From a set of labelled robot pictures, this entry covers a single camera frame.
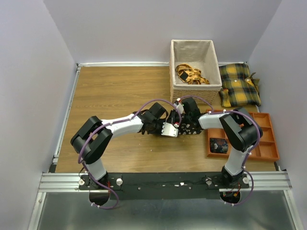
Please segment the black floral tie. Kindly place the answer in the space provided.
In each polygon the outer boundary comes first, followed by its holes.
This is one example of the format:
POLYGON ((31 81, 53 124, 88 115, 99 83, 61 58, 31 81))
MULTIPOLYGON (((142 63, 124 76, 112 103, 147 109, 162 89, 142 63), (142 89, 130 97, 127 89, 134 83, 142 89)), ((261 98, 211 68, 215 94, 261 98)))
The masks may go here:
POLYGON ((198 135, 203 131, 197 122, 182 122, 178 128, 179 135, 198 135))

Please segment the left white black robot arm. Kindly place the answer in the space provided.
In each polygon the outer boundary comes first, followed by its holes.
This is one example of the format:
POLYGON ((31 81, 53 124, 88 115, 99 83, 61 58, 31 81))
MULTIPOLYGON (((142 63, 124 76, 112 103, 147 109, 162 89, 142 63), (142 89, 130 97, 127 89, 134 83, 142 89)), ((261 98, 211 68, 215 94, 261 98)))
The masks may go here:
POLYGON ((107 182, 107 171, 101 157, 111 139, 130 133, 145 132, 169 137, 178 136, 182 121, 183 105, 164 99, 153 99, 128 116, 103 120, 90 117, 71 138, 70 143, 79 154, 78 163, 83 164, 95 189, 102 189, 107 182))

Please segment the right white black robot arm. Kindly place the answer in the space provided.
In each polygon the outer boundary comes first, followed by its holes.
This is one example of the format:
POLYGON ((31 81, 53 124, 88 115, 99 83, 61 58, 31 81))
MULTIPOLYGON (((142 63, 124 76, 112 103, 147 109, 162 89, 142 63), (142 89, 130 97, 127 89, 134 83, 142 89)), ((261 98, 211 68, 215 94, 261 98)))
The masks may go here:
POLYGON ((234 110, 201 113, 192 97, 178 98, 175 103, 183 108, 181 134, 200 133, 208 129, 223 129, 231 151, 221 171, 221 183, 230 188, 239 181, 250 152, 258 145, 263 132, 243 107, 234 110))

